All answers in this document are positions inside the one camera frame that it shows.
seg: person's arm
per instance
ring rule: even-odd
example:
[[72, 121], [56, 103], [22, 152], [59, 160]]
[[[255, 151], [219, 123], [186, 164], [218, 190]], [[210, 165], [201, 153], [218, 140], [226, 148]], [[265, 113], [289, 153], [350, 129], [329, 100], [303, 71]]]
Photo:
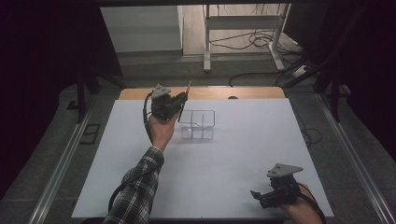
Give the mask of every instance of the person's arm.
[[[310, 199], [314, 200], [312, 195], [308, 191], [308, 186], [299, 186], [301, 193]], [[297, 201], [293, 204], [282, 204], [280, 206], [289, 215], [291, 220], [296, 224], [322, 224], [320, 216], [315, 211], [315, 209], [306, 200], [298, 197]]]
[[104, 223], [149, 223], [149, 214], [163, 165], [163, 152], [173, 136], [177, 117], [178, 113], [168, 121], [162, 121], [152, 116], [148, 119], [153, 139], [152, 147], [148, 149], [136, 167], [126, 173], [122, 183], [132, 176], [153, 169], [154, 171], [148, 172], [126, 185], [116, 198]]

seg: black cable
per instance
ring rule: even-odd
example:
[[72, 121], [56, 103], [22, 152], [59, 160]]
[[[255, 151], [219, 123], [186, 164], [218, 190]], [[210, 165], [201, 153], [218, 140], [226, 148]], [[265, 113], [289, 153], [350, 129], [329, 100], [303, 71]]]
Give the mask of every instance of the black cable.
[[275, 83], [273, 86], [278, 86], [280, 88], [283, 88], [283, 84], [289, 80], [293, 73], [304, 63], [307, 61], [305, 56], [302, 56], [299, 60], [297, 60], [295, 63], [293, 63], [291, 66], [289, 66], [286, 70], [282, 72], [282, 74], [276, 79]]
[[320, 207], [319, 207], [319, 205], [318, 205], [318, 202], [317, 202], [317, 200], [315, 199], [314, 195], [311, 193], [311, 191], [310, 191], [306, 186], [304, 186], [304, 185], [302, 185], [302, 184], [300, 184], [300, 183], [297, 183], [297, 184], [298, 184], [299, 186], [303, 187], [304, 189], [306, 189], [306, 190], [308, 191], [308, 193], [312, 196], [313, 200], [310, 199], [308, 196], [302, 194], [301, 192], [300, 192], [299, 197], [302, 198], [302, 199], [304, 199], [304, 200], [306, 200], [306, 201], [314, 208], [315, 212], [317, 212], [317, 214], [318, 214], [319, 217], [320, 217], [321, 222], [322, 222], [323, 224], [326, 224], [326, 217], [324, 216], [323, 211], [320, 209]]
[[265, 74], [278, 74], [278, 72], [273, 72], [273, 73], [265, 73], [265, 72], [261, 72], [261, 73], [242, 73], [242, 74], [238, 74], [238, 75], [235, 75], [233, 77], [230, 77], [228, 79], [228, 84], [230, 85], [230, 87], [233, 87], [233, 80], [236, 79], [237, 77], [251, 76], [251, 75], [265, 75]]
[[[297, 110], [296, 110], [295, 106], [293, 105], [293, 103], [292, 103], [291, 101], [290, 101], [290, 105], [291, 105], [291, 108], [293, 109], [294, 114], [295, 114], [296, 117], [297, 117], [297, 122], [298, 122], [298, 120], [299, 120], [300, 123], [303, 125], [303, 128], [300, 129], [301, 133], [303, 134], [303, 137], [306, 136], [306, 138], [308, 138], [308, 141], [305, 141], [306, 147], [311, 147], [312, 144], [316, 144], [316, 143], [320, 142], [320, 141], [322, 140], [322, 134], [321, 134], [321, 132], [320, 132], [319, 130], [317, 130], [317, 129], [314, 129], [314, 128], [309, 128], [309, 129], [306, 128], [306, 126], [305, 126], [305, 124], [304, 124], [304, 122], [303, 122], [303, 119], [301, 118], [300, 114], [297, 113]], [[309, 134], [309, 131], [315, 131], [315, 132], [317, 132], [317, 133], [319, 134], [319, 140], [317, 140], [317, 141], [314, 142], [314, 141], [312, 140], [312, 136]]]
[[227, 9], [225, 8], [225, 5], [224, 5], [224, 11], [225, 11], [225, 13], [228, 15], [228, 11], [227, 11]]
[[277, 5], [276, 15], [277, 15], [277, 13], [279, 13], [279, 9], [280, 9], [280, 4]]
[[[264, 47], [264, 46], [268, 46], [268, 45], [269, 45], [269, 42], [266, 41], [265, 39], [268, 39], [269, 41], [272, 40], [272, 39], [269, 37], [269, 35], [263, 35], [263, 34], [261, 34], [262, 32], [265, 32], [265, 31], [259, 31], [259, 32], [253, 32], [253, 33], [246, 33], [246, 34], [242, 34], [242, 35], [234, 35], [234, 36], [225, 37], [225, 38], [222, 38], [222, 39], [210, 40], [209, 43], [210, 43], [211, 45], [213, 45], [213, 46], [224, 47], [224, 48], [227, 48], [227, 49], [247, 49], [248, 47], [250, 47], [250, 46], [252, 46], [252, 45], [254, 45], [254, 46], [260, 48], [260, 47]], [[222, 41], [222, 40], [237, 38], [237, 37], [244, 36], [244, 35], [249, 35], [249, 38], [248, 38], [248, 39], [249, 39], [250, 44], [248, 44], [247, 46], [244, 46], [244, 47], [242, 47], [242, 48], [235, 48], [235, 47], [230, 47], [230, 46], [221, 45], [221, 44], [215, 44], [215, 43], [214, 43], [214, 42], [218, 42], [218, 41]], [[262, 44], [262, 45], [256, 44], [256, 42], [257, 42], [258, 40], [264, 41], [265, 43]]]
[[149, 130], [149, 119], [148, 119], [148, 111], [147, 111], [147, 104], [149, 97], [152, 95], [152, 92], [150, 92], [145, 99], [145, 103], [143, 105], [143, 123], [145, 124], [145, 129], [146, 133], [148, 134], [149, 141], [152, 143], [152, 136], [151, 136], [151, 131]]
[[157, 166], [155, 166], [155, 167], [153, 167], [153, 168], [151, 168], [151, 169], [149, 169], [149, 170], [147, 170], [147, 171], [145, 171], [145, 172], [143, 172], [143, 173], [141, 173], [141, 174], [139, 174], [139, 175], [131, 176], [128, 180], [126, 180], [125, 182], [123, 182], [122, 184], [120, 184], [119, 187], [116, 188], [116, 190], [114, 190], [113, 194], [112, 194], [111, 197], [110, 197], [110, 201], [108, 202], [108, 208], [107, 208], [107, 209], [108, 209], [108, 212], [110, 212], [111, 209], [113, 208], [113, 203], [114, 203], [114, 201], [116, 200], [117, 195], [119, 195], [119, 193], [122, 192], [128, 184], [132, 184], [132, 183], [133, 183], [134, 181], [136, 181], [138, 178], [140, 178], [140, 177], [142, 177], [143, 175], [146, 175], [146, 174], [148, 174], [148, 173], [151, 173], [151, 172], [153, 172], [153, 171], [155, 171], [155, 170], [158, 170], [158, 169], [159, 169], [160, 167], [162, 167], [162, 166], [163, 166], [163, 163], [158, 164]]
[[253, 11], [250, 12], [250, 15], [253, 14], [254, 11], [256, 11], [257, 15], [257, 9], [259, 9], [259, 4], [256, 4], [256, 7], [253, 9]]
[[264, 12], [264, 8], [265, 8], [265, 4], [262, 4], [262, 13]]

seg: white wall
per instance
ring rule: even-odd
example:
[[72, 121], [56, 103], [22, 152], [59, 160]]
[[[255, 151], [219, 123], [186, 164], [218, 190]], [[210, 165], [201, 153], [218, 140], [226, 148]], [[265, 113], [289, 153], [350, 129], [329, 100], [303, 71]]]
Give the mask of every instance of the white wall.
[[102, 7], [116, 52], [181, 49], [181, 10], [170, 7]]

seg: black curtain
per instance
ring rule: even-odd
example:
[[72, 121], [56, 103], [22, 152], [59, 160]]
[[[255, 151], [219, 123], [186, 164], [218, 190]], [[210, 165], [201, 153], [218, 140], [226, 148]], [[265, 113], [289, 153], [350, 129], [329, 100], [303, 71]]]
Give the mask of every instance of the black curtain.
[[395, 22], [395, 1], [370, 1], [339, 63], [348, 104], [396, 161]]
[[47, 130], [60, 92], [78, 73], [94, 80], [121, 70], [99, 7], [10, 0], [0, 7], [3, 197]]

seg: hand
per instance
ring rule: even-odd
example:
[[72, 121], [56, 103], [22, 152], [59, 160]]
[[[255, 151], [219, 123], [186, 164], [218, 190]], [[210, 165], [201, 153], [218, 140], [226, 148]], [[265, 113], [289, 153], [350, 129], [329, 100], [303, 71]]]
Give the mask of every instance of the hand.
[[148, 126], [152, 136], [152, 145], [164, 151], [175, 131], [175, 122], [180, 112], [177, 112], [169, 120], [157, 119], [154, 116], [148, 118]]
[[[300, 191], [305, 196], [309, 197], [314, 201], [314, 198], [308, 191], [308, 186], [305, 184], [301, 184], [304, 187], [299, 185]], [[314, 208], [309, 204], [306, 200], [302, 198], [297, 198], [296, 202], [293, 204], [282, 204], [280, 206], [283, 208], [286, 213], [288, 213], [291, 220], [293, 220], [297, 224], [321, 224], [320, 216], [314, 210]]]

